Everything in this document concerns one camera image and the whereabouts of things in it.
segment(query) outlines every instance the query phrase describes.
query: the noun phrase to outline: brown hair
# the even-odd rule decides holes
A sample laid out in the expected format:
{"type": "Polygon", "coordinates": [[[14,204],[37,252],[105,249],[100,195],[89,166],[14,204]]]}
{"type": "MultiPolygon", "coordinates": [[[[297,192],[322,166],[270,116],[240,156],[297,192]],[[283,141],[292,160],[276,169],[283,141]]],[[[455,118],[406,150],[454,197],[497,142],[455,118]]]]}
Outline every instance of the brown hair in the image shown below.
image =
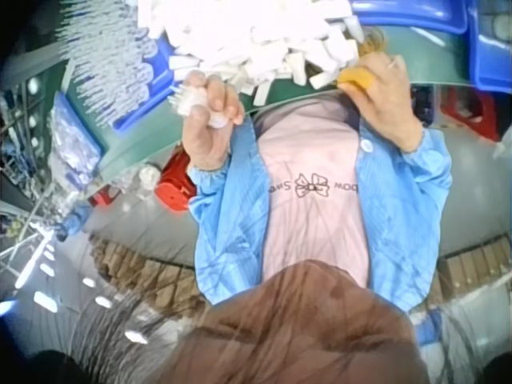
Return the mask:
{"type": "Polygon", "coordinates": [[[150,382],[421,383],[408,318],[344,271],[285,268],[213,307],[150,382]]]}

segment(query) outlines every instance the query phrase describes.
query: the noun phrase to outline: bow logo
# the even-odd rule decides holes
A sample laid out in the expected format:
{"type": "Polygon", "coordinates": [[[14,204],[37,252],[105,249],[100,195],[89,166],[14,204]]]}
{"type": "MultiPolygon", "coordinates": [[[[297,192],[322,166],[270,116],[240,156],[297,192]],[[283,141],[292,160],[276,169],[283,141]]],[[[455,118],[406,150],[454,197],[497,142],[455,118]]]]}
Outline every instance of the bow logo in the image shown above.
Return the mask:
{"type": "Polygon", "coordinates": [[[300,174],[298,179],[295,180],[295,193],[300,198],[306,196],[309,192],[314,191],[320,196],[324,198],[329,197],[329,180],[320,176],[319,174],[311,175],[311,182],[304,176],[300,174]]]}

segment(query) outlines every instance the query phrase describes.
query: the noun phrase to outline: blue jacket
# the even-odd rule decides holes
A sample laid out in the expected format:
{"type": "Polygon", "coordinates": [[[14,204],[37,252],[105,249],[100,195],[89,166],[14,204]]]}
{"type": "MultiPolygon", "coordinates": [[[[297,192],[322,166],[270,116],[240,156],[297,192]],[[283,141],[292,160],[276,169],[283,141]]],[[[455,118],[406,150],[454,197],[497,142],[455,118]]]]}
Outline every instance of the blue jacket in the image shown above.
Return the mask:
{"type": "MultiPolygon", "coordinates": [[[[370,288],[404,311],[427,296],[436,261],[441,212],[452,177],[443,134],[424,130],[420,147],[402,153],[359,127],[358,192],[370,253],[370,288]]],[[[257,286],[269,216],[270,179],[252,121],[237,127],[231,155],[215,172],[195,168],[190,212],[199,224],[198,287],[213,304],[257,286]]]]}

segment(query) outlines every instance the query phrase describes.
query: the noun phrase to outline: hand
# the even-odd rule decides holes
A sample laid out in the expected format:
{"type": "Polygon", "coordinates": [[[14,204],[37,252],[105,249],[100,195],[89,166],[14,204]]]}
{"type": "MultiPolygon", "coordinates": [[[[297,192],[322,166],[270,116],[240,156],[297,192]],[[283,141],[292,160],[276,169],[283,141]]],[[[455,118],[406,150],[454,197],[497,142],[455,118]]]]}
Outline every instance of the hand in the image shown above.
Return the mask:
{"type": "Polygon", "coordinates": [[[414,152],[422,142],[423,127],[410,105],[410,81],[402,56],[391,59],[383,52],[363,56],[358,66],[369,70],[374,83],[362,90],[353,83],[338,86],[381,136],[405,152],[414,152]]]}
{"type": "Polygon", "coordinates": [[[210,112],[203,106],[193,106],[190,115],[183,124],[183,147],[190,161],[200,170],[217,170],[227,158],[231,133],[234,124],[242,124],[244,108],[238,100],[234,88],[226,85],[217,76],[206,76],[197,71],[191,72],[186,86],[205,87],[208,93],[209,107],[223,112],[229,121],[220,129],[208,126],[210,112]]]}

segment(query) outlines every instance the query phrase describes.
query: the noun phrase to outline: pink shirt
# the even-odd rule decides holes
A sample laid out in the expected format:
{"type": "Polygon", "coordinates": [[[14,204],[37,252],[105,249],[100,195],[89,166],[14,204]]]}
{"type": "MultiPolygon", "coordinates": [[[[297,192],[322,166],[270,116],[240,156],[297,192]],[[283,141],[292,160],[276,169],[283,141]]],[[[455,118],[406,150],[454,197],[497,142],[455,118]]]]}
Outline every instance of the pink shirt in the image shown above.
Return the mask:
{"type": "Polygon", "coordinates": [[[256,118],[270,176],[263,279],[319,260],[368,283],[369,255],[358,199],[358,133],[335,95],[281,107],[256,118]]]}

